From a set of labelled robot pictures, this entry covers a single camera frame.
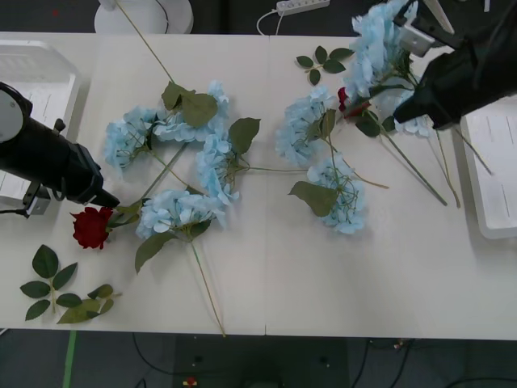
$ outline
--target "blue hydrangea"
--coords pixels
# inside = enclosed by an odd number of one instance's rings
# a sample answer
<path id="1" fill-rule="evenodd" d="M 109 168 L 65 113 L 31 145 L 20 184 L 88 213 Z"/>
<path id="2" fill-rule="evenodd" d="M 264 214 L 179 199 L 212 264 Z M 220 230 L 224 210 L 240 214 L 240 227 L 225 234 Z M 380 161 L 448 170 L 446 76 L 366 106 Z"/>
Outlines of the blue hydrangea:
<path id="1" fill-rule="evenodd" d="M 411 97 L 413 93 L 414 91 L 403 91 L 400 95 L 397 106 Z M 429 137 L 429 125 L 427 124 L 426 116 L 416 117 L 402 124 L 395 120 L 395 129 L 398 132 L 406 132 L 422 137 Z"/>
<path id="2" fill-rule="evenodd" d="M 354 171 L 347 166 L 340 153 L 334 155 L 334 163 L 338 172 L 338 182 L 332 158 L 310 167 L 307 178 L 318 186 L 340 190 L 336 204 L 329 215 L 321 217 L 321 220 L 338 232 L 353 234 L 364 227 L 364 216 L 361 213 L 365 205 L 364 187 L 361 182 L 351 179 Z"/>
<path id="3" fill-rule="evenodd" d="M 214 134 L 207 136 L 203 150 L 195 159 L 201 187 L 211 197 L 219 199 L 225 205 L 239 197 L 238 192 L 231 192 L 235 172 L 229 171 L 229 167 L 231 162 L 235 162 L 235 153 L 229 142 L 228 130 L 225 130 L 222 123 Z"/>
<path id="4" fill-rule="evenodd" d="M 321 141 L 310 139 L 310 125 L 322 118 L 330 108 L 337 107 L 338 99 L 329 95 L 325 86 L 312 89 L 309 96 L 297 99 L 285 110 L 282 128 L 276 133 L 276 152 L 293 166 L 307 166 Z"/>
<path id="5" fill-rule="evenodd" d="M 153 133 L 160 141 L 205 141 L 208 135 L 215 133 L 216 129 L 224 125 L 228 119 L 229 99 L 225 95 L 222 83 L 212 81 L 208 87 L 208 94 L 217 101 L 217 114 L 210 121 L 198 128 L 191 127 L 178 112 L 173 116 L 161 118 L 153 127 Z"/>
<path id="6" fill-rule="evenodd" d="M 223 208 L 224 205 L 217 198 L 181 190 L 165 190 L 145 202 L 137 235 L 147 239 L 153 234 L 214 218 L 225 227 Z"/>
<path id="7" fill-rule="evenodd" d="M 360 34 L 351 49 L 355 55 L 349 62 L 350 76 L 343 79 L 348 96 L 353 101 L 357 95 L 370 96 L 375 86 L 389 72 L 391 64 L 404 53 L 399 45 L 400 28 L 393 23 L 406 0 L 391 0 L 370 8 L 365 16 L 353 18 L 352 27 Z M 413 18 L 418 9 L 414 2 L 405 13 Z"/>
<path id="8" fill-rule="evenodd" d="M 106 128 L 104 142 L 106 162 L 121 173 L 131 163 L 137 149 L 144 145 L 157 115 L 155 109 L 135 107 L 122 120 L 110 123 Z"/>

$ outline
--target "gray floor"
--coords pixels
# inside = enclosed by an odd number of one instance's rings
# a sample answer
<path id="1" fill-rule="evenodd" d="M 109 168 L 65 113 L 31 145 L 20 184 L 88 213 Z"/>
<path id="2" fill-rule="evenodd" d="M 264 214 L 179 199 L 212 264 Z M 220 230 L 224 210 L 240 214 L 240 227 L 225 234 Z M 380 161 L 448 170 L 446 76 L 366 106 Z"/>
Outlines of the gray floor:
<path id="1" fill-rule="evenodd" d="M 283 35 L 351 36 L 352 16 L 363 14 L 376 0 L 332 0 L 329 7 L 289 16 Z M 93 32 L 97 0 L 1 0 L 0 31 Z M 259 16 L 276 0 L 191 0 L 193 33 L 256 34 Z M 481 11 L 481 1 L 442 4 L 458 32 L 497 20 L 509 0 L 492 0 L 493 12 Z M 272 33 L 277 16 L 264 19 Z M 0 336 L 0 388 L 57 388 L 62 384 L 69 333 L 65 331 L 8 331 Z M 200 388 L 233 388 L 249 371 L 247 365 L 273 373 L 277 368 L 286 387 L 350 386 L 364 354 L 365 339 L 310 339 L 139 334 L 141 351 L 156 366 L 175 372 L 224 369 L 200 379 Z M 404 351 L 392 340 L 374 340 L 364 375 L 357 388 L 388 388 Z M 517 377 L 517 343 L 490 341 L 416 341 L 397 388 L 444 388 L 459 377 Z M 145 377 L 149 388 L 182 386 L 181 377 L 150 369 L 137 355 L 130 333 L 78 333 L 72 375 L 73 388 L 136 388 Z M 483 382 L 469 388 L 508 387 Z"/>

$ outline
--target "loose leaves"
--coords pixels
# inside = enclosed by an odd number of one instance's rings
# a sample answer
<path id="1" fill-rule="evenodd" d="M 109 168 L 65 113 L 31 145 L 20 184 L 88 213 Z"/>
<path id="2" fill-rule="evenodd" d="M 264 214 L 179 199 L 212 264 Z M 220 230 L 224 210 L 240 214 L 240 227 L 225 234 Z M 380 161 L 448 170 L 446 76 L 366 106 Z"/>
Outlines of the loose leaves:
<path id="1" fill-rule="evenodd" d="M 320 79 L 322 79 L 322 75 L 319 70 L 312 69 L 309 71 L 309 81 L 311 85 L 316 86 L 320 82 Z"/>
<path id="2" fill-rule="evenodd" d="M 59 261 L 57 260 L 56 252 L 42 245 L 32 260 L 32 267 L 34 271 L 44 279 L 49 279 L 56 275 Z"/>
<path id="3" fill-rule="evenodd" d="M 343 61 L 348 57 L 351 57 L 353 53 L 354 52 L 348 48 L 337 48 L 330 53 L 329 58 L 336 61 Z"/>
<path id="4" fill-rule="evenodd" d="M 322 46 L 318 46 L 316 48 L 316 52 L 314 53 L 314 56 L 316 57 L 317 63 L 322 65 L 323 63 L 325 63 L 326 58 L 327 58 L 326 50 Z"/>
<path id="5" fill-rule="evenodd" d="M 335 59 L 329 59 L 327 62 L 323 64 L 323 69 L 327 73 L 337 74 L 345 71 L 346 68 L 343 66 L 341 62 L 336 61 Z"/>
<path id="6" fill-rule="evenodd" d="M 327 216 L 338 199 L 338 192 L 308 182 L 296 182 L 290 196 L 297 196 L 304 201 L 318 217 Z"/>
<path id="7" fill-rule="evenodd" d="M 76 307 L 82 304 L 82 300 L 75 293 L 64 293 L 56 300 L 59 306 Z"/>
<path id="8" fill-rule="evenodd" d="M 135 269 L 137 273 L 147 260 L 152 259 L 163 248 L 165 243 L 173 238 L 176 238 L 176 236 L 170 232 L 154 234 L 147 238 L 137 249 L 135 257 Z"/>
<path id="9" fill-rule="evenodd" d="M 296 61 L 304 69 L 310 69 L 314 66 L 313 60 L 306 56 L 296 57 Z"/>
<path id="10" fill-rule="evenodd" d="M 100 297 L 104 299 L 105 297 L 110 297 L 113 294 L 113 287 L 110 285 L 101 285 L 100 287 L 94 289 L 91 293 L 88 294 L 90 299 L 97 299 Z"/>
<path id="11" fill-rule="evenodd" d="M 50 286 L 43 281 L 29 281 L 20 287 L 22 293 L 28 297 L 39 299 L 46 297 L 50 293 Z"/>
<path id="12" fill-rule="evenodd" d="M 27 310 L 27 313 L 25 314 L 25 320 L 30 321 L 34 318 L 38 318 L 48 309 L 49 306 L 50 301 L 47 301 L 46 299 L 43 301 L 37 301 L 31 307 L 29 307 L 29 310 Z"/>
<path id="13" fill-rule="evenodd" d="M 52 280 L 53 288 L 55 290 L 58 290 L 61 287 L 63 287 L 68 282 L 68 280 L 70 280 L 77 267 L 78 264 L 74 263 L 69 265 L 68 267 L 61 269 Z"/>
<path id="14" fill-rule="evenodd" d="M 84 299 L 79 306 L 69 308 L 57 322 L 62 323 L 80 323 L 94 318 L 100 309 L 100 302 L 94 299 Z"/>
<path id="15" fill-rule="evenodd" d="M 253 138 L 259 133 L 260 119 L 251 117 L 235 121 L 229 129 L 229 138 L 232 142 L 233 151 L 243 155 L 250 149 Z"/>

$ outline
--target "white container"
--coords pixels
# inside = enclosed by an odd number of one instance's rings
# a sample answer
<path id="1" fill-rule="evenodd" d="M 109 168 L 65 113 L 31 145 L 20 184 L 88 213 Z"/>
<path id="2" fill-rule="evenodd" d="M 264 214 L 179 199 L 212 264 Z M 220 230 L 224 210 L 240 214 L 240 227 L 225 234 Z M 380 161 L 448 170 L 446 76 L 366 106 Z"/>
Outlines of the white container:
<path id="1" fill-rule="evenodd" d="M 517 236 L 517 100 L 501 99 L 470 113 L 461 128 L 490 175 L 465 145 L 477 220 L 487 238 Z"/>
<path id="2" fill-rule="evenodd" d="M 0 40 L 0 81 L 32 102 L 34 120 L 52 129 L 62 119 L 68 127 L 81 80 L 77 68 L 54 48 L 37 40 Z M 29 184 L 0 171 L 0 202 L 21 207 Z"/>

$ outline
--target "artificial flower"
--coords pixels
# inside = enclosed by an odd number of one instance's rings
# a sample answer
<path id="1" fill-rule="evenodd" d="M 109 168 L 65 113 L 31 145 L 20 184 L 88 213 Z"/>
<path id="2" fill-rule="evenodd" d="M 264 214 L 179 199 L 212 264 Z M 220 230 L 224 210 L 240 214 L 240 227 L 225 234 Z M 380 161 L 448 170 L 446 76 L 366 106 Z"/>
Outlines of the artificial flower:
<path id="1" fill-rule="evenodd" d="M 353 102 L 357 95 L 370 96 L 370 87 L 385 81 L 385 77 L 406 51 L 400 46 L 400 28 L 393 23 L 406 0 L 391 0 L 370 8 L 365 16 L 353 18 L 352 27 L 360 34 L 351 49 L 350 76 L 343 79 Z M 412 19 L 418 9 L 414 2 L 405 17 Z"/>
<path id="2" fill-rule="evenodd" d="M 208 94 L 216 99 L 217 113 L 207 124 L 194 128 L 185 122 L 181 112 L 177 112 L 156 122 L 153 133 L 158 140 L 205 141 L 207 136 L 215 133 L 216 128 L 224 125 L 228 119 L 229 99 L 223 91 L 222 83 L 220 81 L 210 82 Z"/>
<path id="3" fill-rule="evenodd" d="M 353 173 L 340 153 L 334 155 L 334 163 L 332 158 L 327 158 L 307 171 L 310 182 L 324 188 L 339 190 L 335 205 L 327 216 L 321 217 L 321 220 L 344 234 L 353 234 L 364 227 L 364 217 L 361 213 L 365 204 L 364 187 L 361 182 L 352 180 Z"/>
<path id="4" fill-rule="evenodd" d="M 113 214 L 113 209 L 86 207 L 83 212 L 72 214 L 74 221 L 74 238 L 84 249 L 104 248 L 104 242 L 109 233 L 107 222 Z"/>
<path id="5" fill-rule="evenodd" d="M 276 133 L 276 152 L 286 158 L 293 166 L 307 166 L 321 143 L 309 138 L 310 125 L 320 120 L 325 112 L 337 103 L 334 96 L 329 95 L 325 86 L 311 90 L 309 96 L 297 99 L 285 110 L 282 128 Z"/>
<path id="6" fill-rule="evenodd" d="M 406 101 L 413 95 L 414 91 L 403 91 L 398 99 L 398 105 Z M 399 123 L 395 120 L 395 129 L 398 132 L 416 134 L 422 137 L 429 137 L 429 127 L 427 125 L 427 116 L 415 117 L 405 123 Z"/>
<path id="7" fill-rule="evenodd" d="M 237 165 L 235 156 L 228 130 L 225 130 L 223 123 L 219 123 L 215 133 L 207 136 L 203 150 L 195 157 L 201 187 L 225 205 L 239 197 L 238 192 L 231 193 L 236 171 L 231 171 L 230 166 Z"/>
<path id="8" fill-rule="evenodd" d="M 339 111 L 344 113 L 347 110 L 347 107 L 350 106 L 350 99 L 348 98 L 346 89 L 342 87 L 338 90 L 338 98 L 339 98 Z M 365 103 L 360 104 L 356 109 L 352 110 L 350 113 L 348 113 L 345 117 L 345 119 L 349 117 L 357 117 L 361 116 L 363 111 L 365 109 L 368 109 L 371 106 L 371 104 L 367 101 Z"/>
<path id="9" fill-rule="evenodd" d="M 157 114 L 154 109 L 135 107 L 122 120 L 107 126 L 104 159 L 120 174 L 134 159 L 137 150 L 144 146 Z"/>
<path id="10" fill-rule="evenodd" d="M 225 226 L 224 205 L 217 198 L 191 194 L 188 191 L 165 190 L 147 200 L 141 210 L 137 235 L 149 238 L 168 230 L 181 230 L 217 218 Z"/>

